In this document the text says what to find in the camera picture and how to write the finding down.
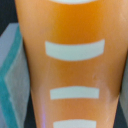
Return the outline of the grey teal gripper left finger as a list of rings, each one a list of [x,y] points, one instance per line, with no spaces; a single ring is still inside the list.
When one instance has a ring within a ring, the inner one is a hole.
[[[18,23],[0,36],[0,128],[24,128],[30,95],[29,71]]]

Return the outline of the grey teal gripper right finger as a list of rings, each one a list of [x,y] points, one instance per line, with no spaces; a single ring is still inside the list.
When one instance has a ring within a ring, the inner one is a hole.
[[[121,92],[119,97],[119,119],[122,124],[121,128],[128,128],[128,57],[123,75]]]

